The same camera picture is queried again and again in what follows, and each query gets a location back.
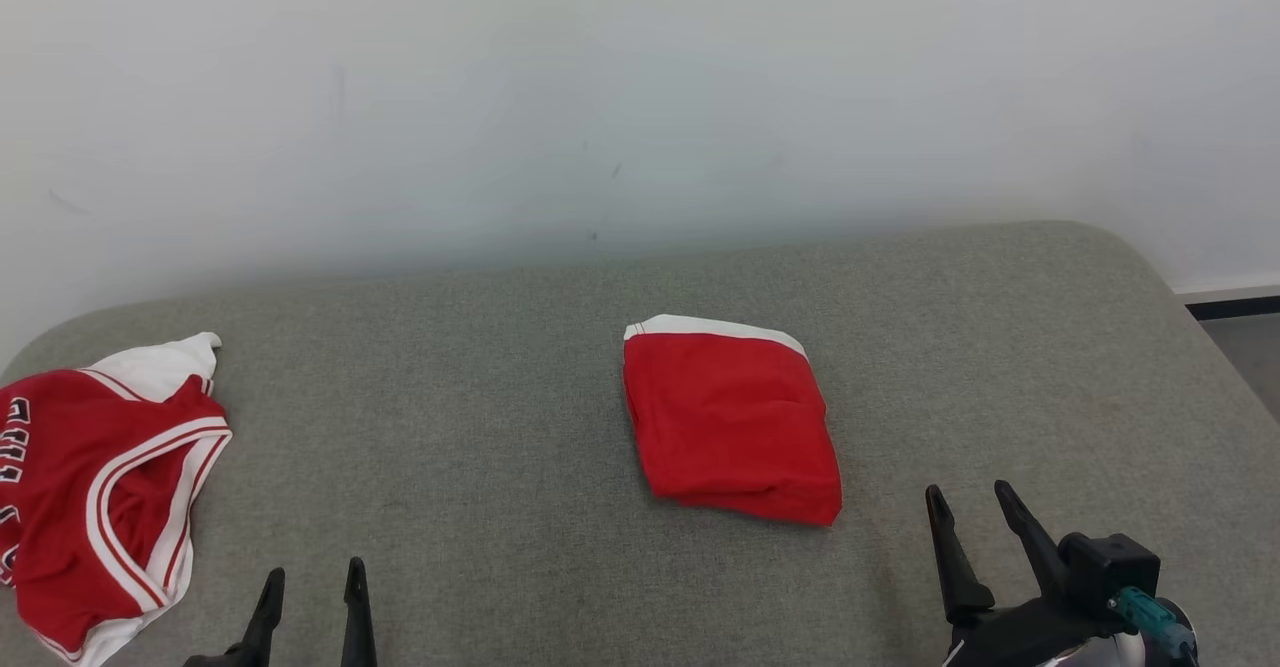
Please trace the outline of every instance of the folded garment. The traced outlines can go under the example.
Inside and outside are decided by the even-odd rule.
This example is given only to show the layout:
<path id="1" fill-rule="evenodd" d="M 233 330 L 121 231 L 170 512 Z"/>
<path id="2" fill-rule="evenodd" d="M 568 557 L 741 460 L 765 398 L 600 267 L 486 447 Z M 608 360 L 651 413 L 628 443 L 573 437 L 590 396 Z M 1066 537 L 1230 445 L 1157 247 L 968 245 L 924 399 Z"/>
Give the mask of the folded garment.
<path id="1" fill-rule="evenodd" d="M 827 403 L 799 342 L 675 315 L 631 325 L 622 339 L 627 407 L 654 495 L 769 520 L 836 520 Z"/>
<path id="2" fill-rule="evenodd" d="M 69 663 L 99 667 L 178 603 L 188 517 L 230 439 L 218 335 L 113 355 L 0 389 L 0 583 Z"/>

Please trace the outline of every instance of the basketball jersey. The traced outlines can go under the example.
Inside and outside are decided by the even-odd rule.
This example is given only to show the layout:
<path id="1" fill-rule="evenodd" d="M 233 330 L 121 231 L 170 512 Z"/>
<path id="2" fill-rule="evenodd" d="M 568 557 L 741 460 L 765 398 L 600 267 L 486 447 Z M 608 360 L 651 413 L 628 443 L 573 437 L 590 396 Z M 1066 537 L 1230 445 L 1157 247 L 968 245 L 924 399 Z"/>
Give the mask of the basketball jersey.
<path id="1" fill-rule="evenodd" d="M 99 667 L 186 594 L 188 517 L 230 439 L 218 335 L 0 390 L 0 583 L 40 640 Z"/>

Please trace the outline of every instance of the red fabric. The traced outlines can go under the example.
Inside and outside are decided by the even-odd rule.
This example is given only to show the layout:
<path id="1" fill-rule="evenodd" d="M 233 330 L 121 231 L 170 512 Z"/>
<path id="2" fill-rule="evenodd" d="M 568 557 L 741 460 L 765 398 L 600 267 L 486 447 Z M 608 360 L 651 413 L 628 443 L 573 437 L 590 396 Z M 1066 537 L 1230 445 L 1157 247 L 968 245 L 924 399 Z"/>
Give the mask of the red fabric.
<path id="1" fill-rule="evenodd" d="M 654 495 L 831 525 L 840 469 L 809 361 L 768 339 L 636 334 L 627 406 Z"/>
<path id="2" fill-rule="evenodd" d="M 0 583 L 15 589 L 23 621 L 63 652 L 77 653 L 92 626 L 146 612 L 106 567 L 120 558 L 90 540 L 91 485 L 115 457 L 156 435 L 223 417 L 201 385 L 201 376 L 192 375 L 164 403 L 131 401 L 82 371 L 59 370 L 0 390 L 0 407 L 9 408 L 0 429 L 0 517 L 8 516 L 0 521 L 0 554 L 10 556 L 0 566 Z M 183 435 L 216 431 L 191 428 Z M 145 461 L 122 471 L 105 495 L 111 529 L 134 571 L 152 557 L 193 444 L 142 453 Z M 168 602 L 163 586 L 156 598 Z"/>

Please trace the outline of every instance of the gray table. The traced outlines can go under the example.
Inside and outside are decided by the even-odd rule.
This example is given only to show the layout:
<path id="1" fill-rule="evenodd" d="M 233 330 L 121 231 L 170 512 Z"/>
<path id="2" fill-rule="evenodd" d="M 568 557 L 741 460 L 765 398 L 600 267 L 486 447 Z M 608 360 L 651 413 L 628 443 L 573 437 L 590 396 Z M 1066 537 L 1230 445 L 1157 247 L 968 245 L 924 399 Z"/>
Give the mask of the gray table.
<path id="1" fill-rule="evenodd" d="M 649 497 L 622 330 L 655 312 L 786 330 L 829 406 L 829 530 Z M 200 330 L 236 438 L 195 510 L 184 602 L 114 664 L 239 638 L 288 571 L 275 667 L 337 664 L 347 559 L 383 664 L 937 664 L 938 483 L 1001 603 L 1036 594 L 992 497 L 1060 536 L 1125 531 L 1206 664 L 1272 659 L 1280 428 L 1165 284 L 1065 221 L 568 270 L 221 294 L 93 312 L 5 375 Z M 58 663 L 0 597 L 5 664 Z"/>

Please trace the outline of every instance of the black strip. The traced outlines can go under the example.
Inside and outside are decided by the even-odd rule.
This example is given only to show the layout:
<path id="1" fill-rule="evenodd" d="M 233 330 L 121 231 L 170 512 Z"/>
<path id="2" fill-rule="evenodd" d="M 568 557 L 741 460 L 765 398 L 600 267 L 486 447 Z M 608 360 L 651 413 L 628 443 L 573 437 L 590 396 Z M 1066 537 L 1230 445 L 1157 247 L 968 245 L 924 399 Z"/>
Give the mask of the black strip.
<path id="1" fill-rule="evenodd" d="M 1198 321 L 1248 317 L 1251 315 L 1274 315 L 1275 312 L 1280 312 L 1280 297 L 1201 302 L 1189 303 L 1187 307 Z"/>

